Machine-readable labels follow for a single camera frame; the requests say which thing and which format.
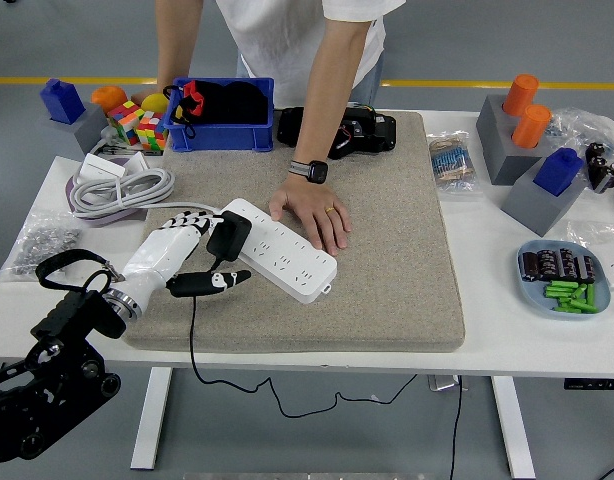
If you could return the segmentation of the person's right hand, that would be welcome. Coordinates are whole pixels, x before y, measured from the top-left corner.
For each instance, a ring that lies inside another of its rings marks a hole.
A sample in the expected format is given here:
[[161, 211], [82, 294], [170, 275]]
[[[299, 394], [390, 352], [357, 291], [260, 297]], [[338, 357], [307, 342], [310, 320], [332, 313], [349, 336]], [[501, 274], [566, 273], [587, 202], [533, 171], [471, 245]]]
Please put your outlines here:
[[162, 94], [166, 87], [172, 86], [173, 84], [174, 77], [165, 80], [158, 80], [154, 85], [146, 86], [141, 90], [133, 93], [130, 96], [130, 100], [137, 105], [141, 105], [148, 96], [153, 94]]

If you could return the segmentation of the person's left hand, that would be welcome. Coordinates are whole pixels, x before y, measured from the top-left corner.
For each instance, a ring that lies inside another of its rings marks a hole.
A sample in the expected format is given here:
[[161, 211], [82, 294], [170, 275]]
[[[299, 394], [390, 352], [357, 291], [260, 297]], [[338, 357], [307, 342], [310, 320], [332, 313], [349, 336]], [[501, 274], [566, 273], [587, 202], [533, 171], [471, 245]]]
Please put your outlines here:
[[298, 218], [314, 248], [331, 256], [347, 248], [351, 217], [328, 186], [288, 174], [269, 202], [269, 215], [274, 221], [279, 221], [284, 211], [291, 211]]

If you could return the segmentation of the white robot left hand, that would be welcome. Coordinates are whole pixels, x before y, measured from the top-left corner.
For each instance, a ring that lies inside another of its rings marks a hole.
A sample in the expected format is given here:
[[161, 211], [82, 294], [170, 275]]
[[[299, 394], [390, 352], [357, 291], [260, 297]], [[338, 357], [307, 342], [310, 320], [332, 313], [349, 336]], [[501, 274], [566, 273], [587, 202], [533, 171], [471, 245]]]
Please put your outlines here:
[[[152, 231], [121, 273], [121, 280], [104, 295], [116, 310], [138, 317], [147, 309], [153, 292], [168, 289], [172, 296], [195, 297], [221, 293], [251, 277], [248, 270], [220, 273], [222, 261], [237, 259], [251, 230], [251, 222], [225, 212], [183, 212]], [[210, 234], [209, 251], [216, 257], [205, 272], [180, 273], [184, 261]]]

